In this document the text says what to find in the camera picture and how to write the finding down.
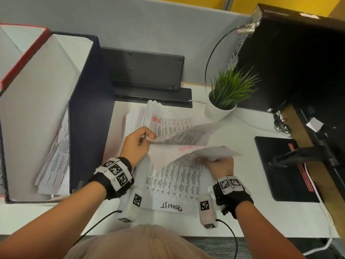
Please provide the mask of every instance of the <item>red outline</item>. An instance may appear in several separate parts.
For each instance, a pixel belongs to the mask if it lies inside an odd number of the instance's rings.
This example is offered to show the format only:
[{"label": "red outline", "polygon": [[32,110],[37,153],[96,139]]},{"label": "red outline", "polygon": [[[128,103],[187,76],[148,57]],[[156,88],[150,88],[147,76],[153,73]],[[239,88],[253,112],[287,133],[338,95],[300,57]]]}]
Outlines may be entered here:
[{"label": "red outline", "polygon": [[[24,24],[6,24],[0,23],[0,25],[16,25],[16,26],[28,26]],[[42,45],[49,39],[52,35],[51,31],[48,28],[38,27],[45,29],[43,33],[36,39],[36,41],[30,46],[30,48],[22,55],[22,57],[18,60],[18,62],[12,67],[12,69],[5,75],[5,77],[1,80],[0,83],[0,91],[5,90],[11,82],[15,79],[15,77],[20,73],[20,71],[24,68],[24,66],[30,61],[30,59],[35,55],[35,53],[42,47]]]},{"label": "red outline", "polygon": [[[291,150],[291,151],[295,150],[293,144],[289,144],[289,147],[290,147],[290,150]],[[314,192],[313,185],[312,185],[312,183],[310,182],[309,177],[308,177],[308,175],[307,175],[307,172],[305,171],[303,165],[299,164],[299,165],[298,165],[298,168],[299,168],[299,170],[300,170],[300,172],[301,172],[301,174],[302,174],[302,177],[303,177],[303,179],[304,179],[304,182],[305,182],[305,184],[306,184],[308,190],[309,190],[310,192]]]}]

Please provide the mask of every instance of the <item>green artificial grass plant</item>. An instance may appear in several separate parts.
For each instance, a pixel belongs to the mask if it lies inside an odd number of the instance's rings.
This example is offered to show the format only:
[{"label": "green artificial grass plant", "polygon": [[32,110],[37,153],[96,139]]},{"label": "green artificial grass plant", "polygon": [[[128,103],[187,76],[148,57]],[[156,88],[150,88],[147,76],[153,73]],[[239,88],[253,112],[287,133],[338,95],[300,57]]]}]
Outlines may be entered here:
[{"label": "green artificial grass plant", "polygon": [[219,71],[218,78],[214,77],[209,94],[210,102],[222,110],[233,109],[240,101],[249,98],[254,91],[256,76],[243,74],[242,71],[226,69]]}]

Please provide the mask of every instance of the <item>black wristband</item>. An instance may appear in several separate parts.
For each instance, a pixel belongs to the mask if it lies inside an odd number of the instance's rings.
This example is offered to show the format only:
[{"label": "black wristband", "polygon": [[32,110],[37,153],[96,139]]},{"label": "black wristband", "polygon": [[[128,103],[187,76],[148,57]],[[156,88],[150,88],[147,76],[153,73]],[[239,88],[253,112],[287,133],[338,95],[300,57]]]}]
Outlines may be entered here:
[{"label": "black wristband", "polygon": [[237,219],[235,209],[240,203],[250,201],[252,204],[254,204],[253,199],[246,191],[233,191],[229,194],[223,194],[219,183],[213,186],[213,191],[216,197],[216,204],[218,206],[225,206],[225,209],[221,211],[223,215],[226,215],[228,212],[230,212],[235,219]]},{"label": "black wristband", "polygon": [[[128,171],[131,173],[132,172],[132,165],[130,164],[130,162],[128,161],[127,158],[125,157],[118,157],[118,159],[124,164],[127,166],[128,168]],[[115,189],[113,188],[110,180],[102,173],[96,173],[94,174],[90,180],[89,180],[89,183],[90,182],[99,182],[101,185],[104,186],[104,188],[106,189],[106,192],[107,192],[107,196],[105,199],[113,199],[113,198],[116,198],[116,193],[115,193]]]}]

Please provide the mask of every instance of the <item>forearm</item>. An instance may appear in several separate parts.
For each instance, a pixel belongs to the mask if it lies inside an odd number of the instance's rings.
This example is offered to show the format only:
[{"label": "forearm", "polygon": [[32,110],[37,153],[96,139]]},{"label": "forearm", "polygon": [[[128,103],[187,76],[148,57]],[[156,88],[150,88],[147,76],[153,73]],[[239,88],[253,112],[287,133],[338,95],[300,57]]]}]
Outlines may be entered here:
[{"label": "forearm", "polygon": [[63,258],[106,194],[101,184],[87,184],[3,241],[0,244],[0,258]]},{"label": "forearm", "polygon": [[254,259],[305,259],[251,202],[240,203],[235,213]]}]

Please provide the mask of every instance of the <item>white desk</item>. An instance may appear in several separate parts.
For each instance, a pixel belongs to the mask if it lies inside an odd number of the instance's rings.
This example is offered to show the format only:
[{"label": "white desk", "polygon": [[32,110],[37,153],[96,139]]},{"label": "white desk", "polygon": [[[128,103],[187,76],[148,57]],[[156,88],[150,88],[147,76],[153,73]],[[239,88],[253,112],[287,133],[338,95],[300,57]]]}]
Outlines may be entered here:
[{"label": "white desk", "polygon": [[[183,87],[192,88],[194,100],[206,101],[204,86],[183,84]],[[126,113],[142,106],[143,104],[136,103],[115,103],[104,159],[117,156],[119,152],[123,140],[121,131],[125,125]],[[193,115],[203,115],[204,107],[203,104],[193,102],[192,109],[181,108],[181,110],[190,112]],[[271,130],[272,132],[248,126],[235,115],[252,126]],[[327,220],[319,204],[277,202],[271,196],[254,137],[286,137],[285,134],[279,134],[274,130],[273,116],[269,113],[238,108],[222,122],[225,125],[210,138],[209,145],[226,145],[242,154],[242,156],[234,159],[234,173],[252,192],[254,204],[260,212],[286,237],[329,237]],[[118,204],[118,200],[104,201],[87,225],[86,230],[105,215],[116,210]],[[0,205],[0,235],[12,234],[50,208],[51,206],[47,205]],[[233,219],[231,215],[223,216],[218,212],[218,218],[229,224],[236,236],[243,236],[237,220]],[[142,209],[138,220],[132,223],[132,226],[138,224],[158,224],[182,236],[232,236],[231,232],[222,224],[217,229],[206,230],[201,226],[199,217],[179,213]],[[128,224],[110,217],[95,227],[89,234],[101,235],[128,226]],[[339,237],[335,228],[332,229],[332,235],[333,237]]]}]

